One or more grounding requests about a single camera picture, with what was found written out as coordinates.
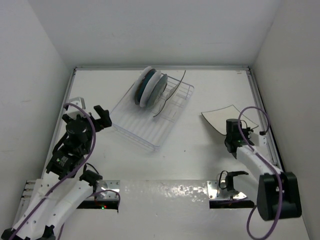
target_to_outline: white floor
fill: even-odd
[[[183,74],[182,70],[162,72],[177,79]],[[112,110],[139,74],[139,70],[77,71],[69,98],[83,97],[92,113],[95,105]],[[104,179],[121,180],[119,214],[77,210],[61,239],[249,239],[249,209],[209,210],[205,180],[216,179],[222,170],[246,167],[227,152],[224,137],[201,116],[232,104],[239,110],[254,105],[247,74],[244,70],[187,70],[183,81],[194,86],[194,93],[159,152],[139,148],[112,129],[97,134],[89,162]],[[260,124],[256,111],[245,115]],[[64,131],[62,126],[59,136]],[[267,148],[261,152],[269,158]],[[270,225],[256,213],[252,232],[262,236]],[[291,239],[308,239],[302,218],[280,221],[270,239],[289,234]]]

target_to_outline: white wall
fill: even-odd
[[[320,239],[319,10],[319,0],[284,0],[253,68],[311,239]]]
[[[250,65],[280,0],[29,0],[75,65]]]
[[[0,232],[41,176],[69,71],[27,1],[0,7]]]

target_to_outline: dish rack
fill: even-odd
[[[154,117],[164,104],[170,90],[179,82],[180,80],[168,76],[167,86],[158,103],[152,108],[135,105],[130,94],[132,85],[111,111],[112,125],[132,141],[158,151],[195,89],[192,85],[182,82],[173,99],[166,103],[168,105],[158,116]]]

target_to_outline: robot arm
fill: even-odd
[[[81,175],[79,181],[50,212],[41,240],[50,240],[58,236],[65,221],[86,198],[96,191],[97,181],[102,178],[101,175],[90,170],[86,170]]]
[[[83,98],[74,99],[77,105],[81,102],[78,99],[83,100]],[[109,111],[103,110],[99,105],[95,106],[94,109],[100,119],[94,119],[91,114],[86,114],[91,123],[84,117],[85,112],[81,110],[85,108],[84,104],[77,108],[79,110],[76,111],[67,109],[66,114],[62,116],[62,119],[66,122],[66,134],[53,149],[52,157],[46,166],[42,185],[22,218],[13,228],[8,228],[3,232],[1,235],[3,240],[37,240],[42,237],[46,223],[51,217],[52,209],[54,209],[64,190],[59,184],[62,179],[74,178],[76,172],[74,174],[73,172],[75,169],[79,169],[80,164],[84,163],[84,155],[91,151],[92,125],[95,132],[112,125]]]
[[[262,219],[275,219],[279,194],[282,194],[282,208],[280,219],[298,218],[302,214],[298,181],[292,172],[283,172],[279,168],[271,167],[279,174],[282,182],[282,193],[279,192],[275,173],[257,156],[257,149],[246,145],[240,135],[237,119],[226,121],[227,135],[225,145],[228,151],[249,170],[228,172],[225,178],[226,190],[231,193],[242,192],[257,205]],[[251,145],[266,144],[265,137],[252,132],[250,128],[242,129],[244,136]]]

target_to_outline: metal plate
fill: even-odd
[[[222,188],[224,188],[226,186],[225,180],[221,180],[220,186]],[[226,189],[221,190],[219,188],[218,180],[207,181],[207,187],[208,187],[208,196],[209,196],[210,201],[240,200],[240,199],[244,199],[247,197],[242,192],[239,192],[238,194],[234,195],[234,194],[228,192]]]
[[[96,192],[103,191],[103,190],[113,190],[119,193],[120,189],[120,180],[101,180],[97,181]],[[118,196],[114,192],[106,191],[100,193],[96,199],[99,200],[110,200],[110,201],[117,201]]]

